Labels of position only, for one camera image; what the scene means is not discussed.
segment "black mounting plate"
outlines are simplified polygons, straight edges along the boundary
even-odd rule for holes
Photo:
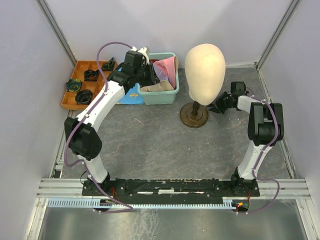
[[[237,177],[238,170],[231,180],[218,179],[118,179],[107,178],[101,188],[110,196],[126,204],[222,204],[223,197],[259,197],[255,179]],[[83,196],[103,196],[95,184],[86,180]]]

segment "pink cloth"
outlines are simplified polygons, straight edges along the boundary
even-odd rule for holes
[[[176,71],[178,70],[178,59],[176,56],[169,57],[167,59],[159,60],[154,63],[166,77],[169,79],[169,83],[174,89],[176,89]]]

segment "orange compartment tray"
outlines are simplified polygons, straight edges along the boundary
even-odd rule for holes
[[[100,65],[107,63],[108,61],[100,61]],[[114,63],[114,68],[118,66],[117,62]],[[101,74],[99,74],[97,81],[85,81],[85,71],[86,70],[98,70],[96,61],[77,61],[73,73],[70,79],[79,79],[82,82],[81,90],[89,89],[93,93],[92,100],[98,95],[105,84],[105,80]],[[106,77],[109,76],[111,71],[104,71]],[[68,92],[67,90],[64,93],[61,106],[64,109],[68,110],[84,110],[88,105],[77,104],[76,103],[77,92]]]

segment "metal pole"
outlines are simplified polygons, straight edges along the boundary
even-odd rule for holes
[[[280,35],[286,28],[290,18],[292,17],[293,13],[297,9],[297,6],[301,0],[292,0],[288,9],[286,10],[285,14],[283,15],[279,25],[277,26],[276,30],[274,31],[269,43],[267,44],[265,50],[263,51],[260,60],[256,63],[255,67],[257,70],[260,70],[262,66],[267,61],[271,51],[274,49]]]
[[[45,18],[47,19],[48,23],[50,24],[55,36],[58,38],[58,41],[60,42],[63,50],[65,51],[66,55],[68,56],[69,60],[73,64],[73,66],[76,66],[77,60],[74,56],[74,54],[71,51],[70,46],[68,45],[67,39],[65,38],[63,32],[59,28],[54,15],[52,14],[47,2],[45,0],[35,0],[40,9],[42,10]]]

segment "enclosure panel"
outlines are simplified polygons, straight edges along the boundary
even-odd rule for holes
[[[57,152],[72,65],[36,1],[3,1],[0,31],[0,238],[20,240]]]
[[[320,214],[320,29],[317,0],[301,1],[262,68],[270,96],[283,104],[285,138]]]
[[[47,0],[78,60],[94,60],[100,46],[122,41],[154,53],[174,52],[183,66],[187,52],[217,45],[228,65],[257,62],[291,0]],[[109,47],[103,59],[124,58]]]

